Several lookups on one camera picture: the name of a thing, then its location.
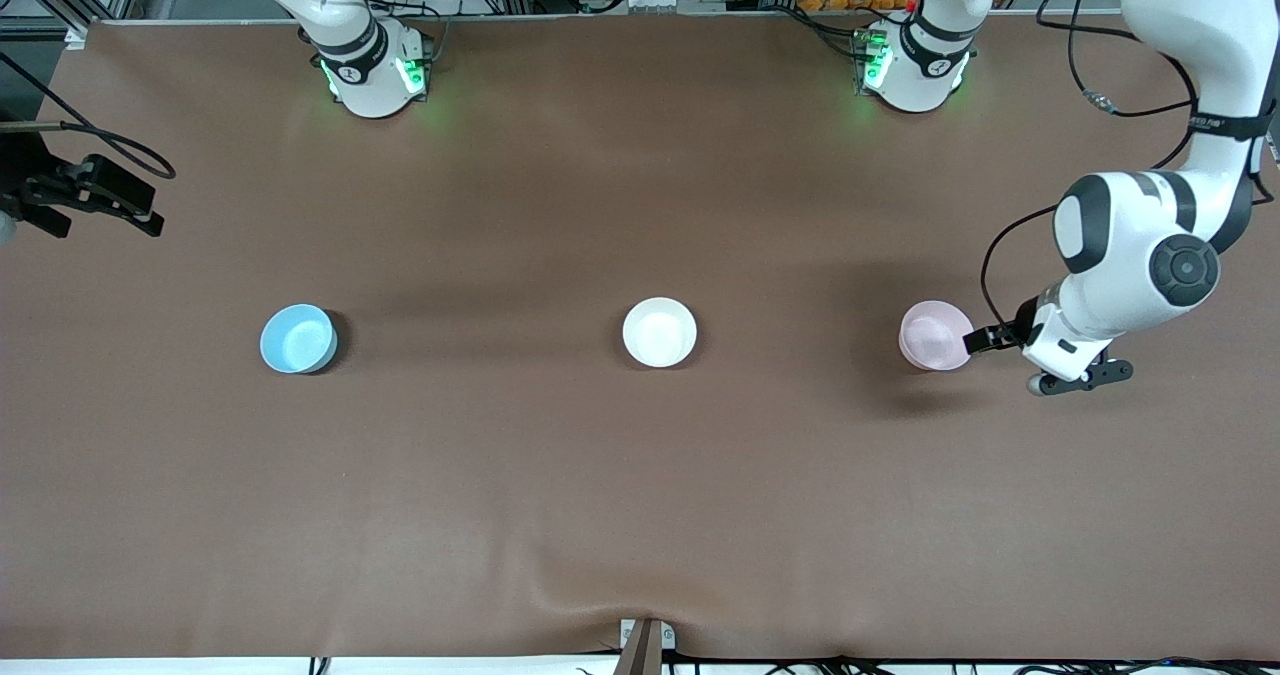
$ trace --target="cable connector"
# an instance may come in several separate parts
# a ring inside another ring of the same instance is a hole
[[[1082,90],[1080,95],[1083,95],[1084,99],[1088,100],[1089,102],[1092,102],[1093,106],[1097,108],[1098,110],[1102,110],[1103,113],[1106,113],[1108,115],[1114,115],[1115,114],[1116,106],[1115,106],[1114,102],[1111,102],[1111,97],[1107,97],[1107,96],[1102,95],[1101,92],[1093,92],[1089,88]]]

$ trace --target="brown table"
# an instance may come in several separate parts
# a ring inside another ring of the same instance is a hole
[[[1280,210],[1119,343],[1133,383],[1038,400],[1014,354],[896,352],[923,298],[987,323],[997,229],[1180,115],[1103,117],[1029,19],[923,117],[781,19],[454,29],[383,122],[292,27],[63,58],[56,90],[180,174],[160,240],[78,216],[0,254],[0,655],[567,652],[654,615],[704,656],[1280,658]],[[1140,46],[1080,65],[1179,96]],[[993,292],[1061,273],[1042,220]],[[653,295],[703,332],[673,371],[617,342]],[[328,374],[259,360],[298,301],[347,329]]]

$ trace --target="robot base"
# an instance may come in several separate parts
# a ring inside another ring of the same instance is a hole
[[[873,33],[883,33],[878,59],[856,63],[858,78],[864,92],[881,97],[890,106],[904,113],[928,113],[946,101],[946,97],[960,87],[969,56],[965,55],[955,67],[940,60],[947,68],[942,77],[925,77],[920,67],[901,50],[901,29],[895,23],[881,22],[873,26]]]
[[[335,76],[325,68],[334,101],[361,118],[387,118],[415,100],[426,100],[431,78],[431,38],[397,19],[378,22],[387,29],[387,54],[370,69],[365,82],[344,82],[340,73]]]

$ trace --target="table surface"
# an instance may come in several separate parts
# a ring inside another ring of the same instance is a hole
[[[63,58],[54,87],[179,178],[159,240],[77,216],[3,252],[0,655],[570,652],[653,615],[703,656],[1280,658],[1280,211],[1119,343],[1128,384],[1033,398],[1014,354],[896,351],[919,300],[986,324],[997,229],[1184,115],[1100,114],[1024,18],[919,117],[777,18],[453,31],[379,122],[291,27]],[[1179,96],[1139,45],[1080,67]],[[992,288],[1061,274],[1042,220]],[[671,371],[618,338],[654,295],[699,320]],[[292,302],[337,314],[330,371],[260,361]]]

